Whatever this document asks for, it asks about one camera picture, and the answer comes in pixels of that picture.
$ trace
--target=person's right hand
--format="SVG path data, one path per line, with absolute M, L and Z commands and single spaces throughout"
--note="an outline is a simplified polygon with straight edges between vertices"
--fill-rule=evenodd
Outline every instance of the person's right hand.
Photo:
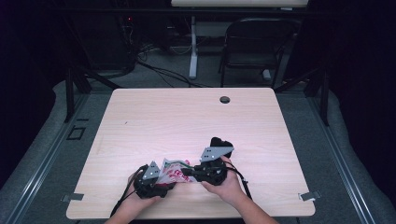
M 221 159 L 231 163 L 230 159 L 225 156 L 222 156 Z M 227 167 L 232 167 L 231 164 L 227 162 Z M 221 183 L 221 185 L 214 186 L 205 181 L 202 182 L 202 185 L 207 189 L 207 191 L 219 195 L 224 202 L 231 206 L 235 206 L 237 202 L 240 202 L 242 199 L 247 197 L 241 189 L 238 176 L 235 172 L 230 170 L 227 173 L 227 178 Z

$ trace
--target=hand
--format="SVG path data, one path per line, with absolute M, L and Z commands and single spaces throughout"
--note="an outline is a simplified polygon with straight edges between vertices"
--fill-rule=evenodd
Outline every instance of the hand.
M 221 156 L 221 159 L 231 163 L 230 159 L 225 156 Z M 232 167 L 231 164 L 227 162 L 226 166 Z M 202 185 L 207 189 L 207 191 L 219 195 L 224 202 L 231 206 L 235 206 L 237 202 L 240 202 L 242 199 L 247 197 L 241 189 L 238 176 L 235 172 L 230 170 L 227 173 L 227 178 L 221 183 L 221 185 L 214 186 L 205 181 L 202 182 Z
M 131 181 L 132 176 L 133 175 L 129 176 L 128 183 Z M 134 183 L 131 184 L 126 195 L 129 195 L 132 192 L 134 192 Z M 106 223 L 130 223 L 143 210 L 160 200 L 160 196 L 141 199 L 136 193 L 132 193 L 122 202 L 117 212 Z

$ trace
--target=table top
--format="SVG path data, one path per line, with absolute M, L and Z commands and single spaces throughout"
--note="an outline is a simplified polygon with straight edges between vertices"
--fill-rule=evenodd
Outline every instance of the table top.
M 214 136 L 233 144 L 233 164 L 270 216 L 315 213 L 299 199 L 309 190 L 272 89 L 186 88 L 113 92 L 75 189 L 84 197 L 70 202 L 67 216 L 108 218 L 140 166 L 164 158 L 197 165 Z M 222 217 L 240 215 L 200 183 L 178 183 L 138 218 Z
M 306 7 L 308 0 L 172 0 L 173 7 Z

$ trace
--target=chair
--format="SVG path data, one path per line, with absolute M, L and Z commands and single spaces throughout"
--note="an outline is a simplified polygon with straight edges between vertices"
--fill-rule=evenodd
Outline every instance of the chair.
M 224 86 L 225 67 L 275 69 L 274 87 L 285 45 L 298 33 L 300 23 L 287 19 L 245 18 L 233 22 L 225 34 L 219 73 Z

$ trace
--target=crumpled paper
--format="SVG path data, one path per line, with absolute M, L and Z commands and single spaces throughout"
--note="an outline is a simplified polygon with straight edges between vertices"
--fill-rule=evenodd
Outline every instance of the crumpled paper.
M 197 182 L 193 176 L 183 175 L 182 168 L 191 168 L 190 162 L 185 161 L 169 161 L 163 159 L 163 166 L 161 167 L 160 176 L 156 184 L 171 184 L 171 183 L 190 183 Z

